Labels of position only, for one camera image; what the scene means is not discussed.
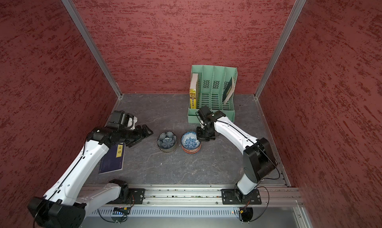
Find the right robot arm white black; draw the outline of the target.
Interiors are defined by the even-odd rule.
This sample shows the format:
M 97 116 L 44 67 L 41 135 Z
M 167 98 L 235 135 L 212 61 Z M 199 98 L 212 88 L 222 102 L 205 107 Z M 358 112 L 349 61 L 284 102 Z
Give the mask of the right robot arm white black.
M 280 178 L 281 173 L 267 139 L 246 133 L 222 111 L 212 112 L 208 107 L 203 107 L 196 112 L 196 116 L 200 122 L 197 127 L 199 141 L 215 140 L 216 135 L 220 134 L 241 152 L 244 174 L 235 185 L 236 194 L 241 199 L 251 194 L 263 180 L 271 180 L 268 175 L 273 170 L 278 173 L 275 179 Z

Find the dark petal pattern bowl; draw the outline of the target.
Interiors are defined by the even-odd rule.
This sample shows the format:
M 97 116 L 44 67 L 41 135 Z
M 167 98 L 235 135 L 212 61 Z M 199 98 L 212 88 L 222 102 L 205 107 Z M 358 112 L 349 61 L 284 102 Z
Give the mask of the dark petal pattern bowl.
M 176 146 L 176 144 L 177 136 L 171 131 L 160 134 L 157 139 L 157 145 L 160 149 L 169 150 Z

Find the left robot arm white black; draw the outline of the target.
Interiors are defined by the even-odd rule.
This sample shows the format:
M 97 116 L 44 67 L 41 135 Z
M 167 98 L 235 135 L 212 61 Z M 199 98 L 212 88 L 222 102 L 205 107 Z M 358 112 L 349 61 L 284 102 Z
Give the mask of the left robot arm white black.
M 84 146 L 58 181 L 42 197 L 33 197 L 27 206 L 33 216 L 32 226 L 42 228 L 78 228 L 85 217 L 103 205 L 118 201 L 130 202 L 128 184 L 113 179 L 85 198 L 78 195 L 98 162 L 114 145 L 132 147 L 151 136 L 147 125 L 135 129 L 96 127 L 87 136 Z

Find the red patterned bowl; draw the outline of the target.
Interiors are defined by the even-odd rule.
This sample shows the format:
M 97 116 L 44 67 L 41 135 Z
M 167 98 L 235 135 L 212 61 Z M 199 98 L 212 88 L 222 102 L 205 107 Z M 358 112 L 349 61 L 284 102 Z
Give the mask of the red patterned bowl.
M 198 147 L 196 147 L 196 148 L 189 149 L 189 148 L 185 148 L 185 147 L 182 145 L 182 149 L 183 149 L 183 151 L 184 151 L 185 153 L 187 153 L 187 154 L 195 154 L 195 153 L 197 153 L 197 152 L 200 151 L 201 147 L 202 147 L 202 145 L 200 144 L 200 145 L 199 145 Z

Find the pink striped bowl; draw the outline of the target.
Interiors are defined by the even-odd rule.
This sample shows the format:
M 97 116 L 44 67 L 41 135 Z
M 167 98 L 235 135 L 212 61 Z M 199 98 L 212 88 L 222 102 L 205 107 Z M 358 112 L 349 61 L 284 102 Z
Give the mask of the pink striped bowl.
M 169 148 L 163 148 L 162 146 L 158 146 L 158 147 L 162 152 L 169 153 L 169 152 L 174 151 L 177 148 L 177 144 L 175 143 L 174 145 L 170 146 Z

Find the blue floral bowl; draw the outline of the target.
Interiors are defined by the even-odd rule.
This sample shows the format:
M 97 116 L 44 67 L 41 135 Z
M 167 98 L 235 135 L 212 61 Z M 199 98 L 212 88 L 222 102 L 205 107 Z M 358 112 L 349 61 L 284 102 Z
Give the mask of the blue floral bowl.
M 198 140 L 195 131 L 188 131 L 182 135 L 181 145 L 186 150 L 195 150 L 200 147 L 201 142 Z

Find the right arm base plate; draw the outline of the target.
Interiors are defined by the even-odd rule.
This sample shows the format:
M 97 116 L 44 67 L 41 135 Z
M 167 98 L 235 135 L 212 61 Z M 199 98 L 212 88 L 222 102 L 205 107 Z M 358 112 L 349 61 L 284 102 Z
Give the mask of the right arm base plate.
M 261 205 L 261 197 L 258 189 L 253 189 L 244 195 L 238 188 L 221 189 L 222 203 L 224 205 Z

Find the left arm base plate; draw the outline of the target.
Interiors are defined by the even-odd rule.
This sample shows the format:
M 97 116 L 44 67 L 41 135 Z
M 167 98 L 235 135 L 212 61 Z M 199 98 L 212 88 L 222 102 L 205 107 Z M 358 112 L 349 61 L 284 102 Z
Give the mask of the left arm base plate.
M 142 205 L 146 190 L 143 188 L 126 188 L 121 191 L 120 203 L 133 205 Z

